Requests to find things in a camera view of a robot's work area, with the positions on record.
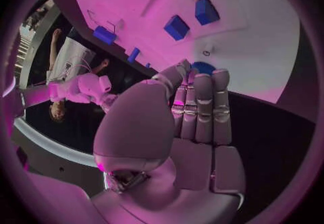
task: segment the white robot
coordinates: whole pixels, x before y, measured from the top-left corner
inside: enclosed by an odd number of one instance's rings
[[[199,74],[183,60],[117,98],[106,76],[88,73],[17,90],[16,116],[49,99],[105,110],[93,154],[108,189],[78,199],[87,214],[99,213],[92,223],[229,223],[243,202],[245,173],[229,146],[228,82],[227,70]]]

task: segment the white shirt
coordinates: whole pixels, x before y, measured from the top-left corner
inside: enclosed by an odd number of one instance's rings
[[[79,74],[87,72],[86,62],[90,64],[95,53],[77,41],[66,37],[60,49],[52,70],[46,72],[46,83],[53,80],[69,80]]]

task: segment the man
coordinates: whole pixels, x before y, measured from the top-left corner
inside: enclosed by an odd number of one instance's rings
[[[95,53],[73,39],[78,34],[74,29],[70,31],[57,54],[57,40],[61,33],[61,29],[56,29],[52,35],[50,66],[46,72],[47,83],[53,80],[69,80],[76,75],[86,73],[87,70],[97,74],[109,65],[109,60],[104,59],[97,67],[89,68],[89,63],[94,58]],[[65,112],[64,100],[56,101],[50,105],[49,114],[55,122],[62,122]]]

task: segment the blue object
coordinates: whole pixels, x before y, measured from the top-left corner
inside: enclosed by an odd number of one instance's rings
[[[93,32],[93,35],[97,37],[98,39],[101,39],[103,42],[111,45],[115,39],[117,38],[117,35],[107,31],[104,27],[98,26]]]
[[[196,68],[199,70],[199,73],[201,74],[209,74],[212,75],[213,71],[216,69],[211,64],[205,63],[205,62],[194,62],[191,65],[193,68]]]
[[[136,57],[139,55],[140,51],[138,48],[135,48],[132,53],[130,54],[130,56],[128,57],[128,62],[133,63],[136,59]]]
[[[173,16],[164,26],[164,30],[175,40],[183,39],[189,29],[188,25],[178,15]]]
[[[219,15],[210,0],[197,0],[195,6],[195,17],[201,25],[218,21]]]

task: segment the small hole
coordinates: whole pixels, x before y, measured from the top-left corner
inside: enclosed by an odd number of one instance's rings
[[[205,51],[203,52],[203,54],[204,54],[206,57],[208,57],[208,56],[211,55],[211,53],[210,53],[209,51],[207,51],[207,50],[205,50]]]

